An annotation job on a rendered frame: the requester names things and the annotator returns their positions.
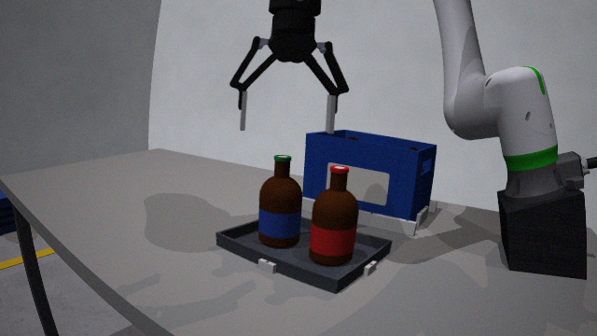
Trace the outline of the brown glass bottle with red label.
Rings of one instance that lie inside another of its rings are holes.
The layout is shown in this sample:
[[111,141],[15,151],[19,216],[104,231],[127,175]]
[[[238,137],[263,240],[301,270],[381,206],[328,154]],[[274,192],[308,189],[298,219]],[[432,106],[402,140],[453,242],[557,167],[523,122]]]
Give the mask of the brown glass bottle with red label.
[[359,207],[346,189],[349,168],[330,166],[329,189],[312,206],[309,257],[325,266],[340,266],[353,258]]

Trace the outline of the dark blue crate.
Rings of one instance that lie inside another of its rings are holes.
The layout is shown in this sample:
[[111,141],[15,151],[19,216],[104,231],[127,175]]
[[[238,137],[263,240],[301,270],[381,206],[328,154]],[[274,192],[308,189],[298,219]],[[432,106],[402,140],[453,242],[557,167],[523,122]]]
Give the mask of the dark blue crate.
[[329,189],[330,166],[345,166],[359,210],[416,222],[430,204],[437,145],[349,130],[306,133],[305,144],[302,197],[316,199]]

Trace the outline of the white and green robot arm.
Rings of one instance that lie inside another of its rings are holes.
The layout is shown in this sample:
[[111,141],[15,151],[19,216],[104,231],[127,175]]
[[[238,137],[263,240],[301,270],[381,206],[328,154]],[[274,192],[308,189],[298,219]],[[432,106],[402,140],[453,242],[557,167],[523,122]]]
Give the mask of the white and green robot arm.
[[465,140],[500,138],[507,165],[506,201],[539,203],[568,189],[584,189],[584,175],[597,168],[597,157],[558,154],[542,73],[516,66],[486,75],[471,1],[433,2],[443,56],[444,118]]

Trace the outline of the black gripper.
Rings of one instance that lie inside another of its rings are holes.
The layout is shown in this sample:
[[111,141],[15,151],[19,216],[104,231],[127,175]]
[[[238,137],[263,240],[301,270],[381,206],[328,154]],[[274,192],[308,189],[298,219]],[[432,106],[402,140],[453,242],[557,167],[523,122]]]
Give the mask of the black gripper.
[[[276,60],[281,63],[305,62],[319,81],[328,91],[326,105],[326,132],[334,133],[335,114],[338,111],[338,97],[348,92],[349,88],[333,54],[330,41],[316,42],[314,39],[315,17],[310,14],[298,12],[276,13],[272,17],[271,38],[255,36],[252,48],[247,53],[229,85],[239,91],[239,110],[241,110],[240,131],[245,131],[247,88]],[[268,45],[272,55],[255,70],[244,82],[238,82],[245,69],[254,58],[258,49]],[[329,70],[336,82],[336,86],[312,56],[318,48],[324,54]],[[306,61],[307,60],[307,61]]]

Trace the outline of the brown bottle with blue label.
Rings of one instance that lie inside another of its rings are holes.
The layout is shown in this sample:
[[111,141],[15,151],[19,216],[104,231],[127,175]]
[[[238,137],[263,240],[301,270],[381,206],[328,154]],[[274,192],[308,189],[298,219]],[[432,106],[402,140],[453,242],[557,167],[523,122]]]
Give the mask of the brown bottle with blue label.
[[302,191],[290,177],[291,156],[274,156],[274,176],[259,193],[258,239],[267,246],[288,248],[300,237]]

